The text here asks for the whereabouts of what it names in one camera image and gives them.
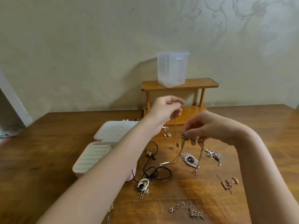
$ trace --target dark oval gemstone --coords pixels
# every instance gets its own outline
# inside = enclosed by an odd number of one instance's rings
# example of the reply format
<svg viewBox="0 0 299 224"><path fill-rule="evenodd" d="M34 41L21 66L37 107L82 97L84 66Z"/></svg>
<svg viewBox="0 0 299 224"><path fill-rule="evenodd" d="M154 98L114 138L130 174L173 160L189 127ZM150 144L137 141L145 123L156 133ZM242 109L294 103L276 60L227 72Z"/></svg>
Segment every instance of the dark oval gemstone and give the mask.
<svg viewBox="0 0 299 224"><path fill-rule="evenodd" d="M190 163L194 163L194 159L193 159L191 156L189 156L189 157L187 158L187 160L188 160Z"/></svg>
<svg viewBox="0 0 299 224"><path fill-rule="evenodd" d="M141 184L139 185L139 189L142 190L143 188L144 188L144 184L141 183Z"/></svg>

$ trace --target pink jewelry box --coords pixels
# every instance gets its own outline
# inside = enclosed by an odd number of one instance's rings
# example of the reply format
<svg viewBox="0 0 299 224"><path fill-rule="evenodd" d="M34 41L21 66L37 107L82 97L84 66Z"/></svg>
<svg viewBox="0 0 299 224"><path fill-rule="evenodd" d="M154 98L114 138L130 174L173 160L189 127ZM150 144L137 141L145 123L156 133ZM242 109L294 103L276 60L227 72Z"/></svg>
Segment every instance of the pink jewelry box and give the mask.
<svg viewBox="0 0 299 224"><path fill-rule="evenodd" d="M73 172L79 178L83 176L94 164L103 158L113 149L119 140L139 121L108 121L104 123L95 134L95 142L90 143L82 152L73 165ZM129 181L136 173L137 164L133 168L133 173L128 173Z"/></svg>

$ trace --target two-tier wooden stand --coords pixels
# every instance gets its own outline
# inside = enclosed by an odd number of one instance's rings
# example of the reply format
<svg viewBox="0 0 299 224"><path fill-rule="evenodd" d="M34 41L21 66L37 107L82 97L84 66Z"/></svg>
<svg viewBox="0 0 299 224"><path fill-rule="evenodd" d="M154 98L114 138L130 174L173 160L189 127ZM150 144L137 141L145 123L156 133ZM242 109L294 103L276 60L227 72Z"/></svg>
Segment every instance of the two-tier wooden stand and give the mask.
<svg viewBox="0 0 299 224"><path fill-rule="evenodd" d="M184 125L185 122L190 119L195 114L207 110L205 106L202 105L204 101L204 93L206 88L216 88L219 87L219 84L210 78L202 78L202 79L186 79L184 85L175 86L171 88L167 88L158 83L158 81L151 82L143 82L141 85L141 90L145 91L146 99L147 99L147 109L143 110L143 115L146 115L148 110L150 110L150 91L165 91L165 90L194 90L194 89L202 89L202 93L200 96L199 105L193 106L184 106L182 107L183 112L180 117L177 118L177 125ZM174 126L174 120L170 120L166 122L166 126Z"/></svg>

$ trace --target jewelry box lid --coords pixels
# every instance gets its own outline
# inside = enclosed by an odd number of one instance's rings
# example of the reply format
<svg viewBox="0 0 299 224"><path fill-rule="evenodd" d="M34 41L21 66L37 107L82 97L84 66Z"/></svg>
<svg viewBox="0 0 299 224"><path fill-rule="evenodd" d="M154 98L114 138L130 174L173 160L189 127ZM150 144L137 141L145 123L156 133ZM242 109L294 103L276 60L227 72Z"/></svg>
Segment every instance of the jewelry box lid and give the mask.
<svg viewBox="0 0 299 224"><path fill-rule="evenodd" d="M137 123L139 121L122 120L105 122L95 134L94 139L102 142L119 142Z"/></svg>

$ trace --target white door frame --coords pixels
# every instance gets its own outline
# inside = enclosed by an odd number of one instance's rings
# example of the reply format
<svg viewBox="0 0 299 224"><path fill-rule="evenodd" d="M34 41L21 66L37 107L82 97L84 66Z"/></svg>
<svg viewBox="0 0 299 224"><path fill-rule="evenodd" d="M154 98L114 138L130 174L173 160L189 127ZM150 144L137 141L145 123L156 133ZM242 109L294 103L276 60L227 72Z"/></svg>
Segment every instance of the white door frame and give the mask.
<svg viewBox="0 0 299 224"><path fill-rule="evenodd" d="M22 122L26 127L32 124L32 118L28 115L26 109L22 105L21 101L17 97L17 94L6 80L3 72L0 69L0 89L3 94L6 96L7 100L13 106L13 109L16 111L17 115L20 117Z"/></svg>

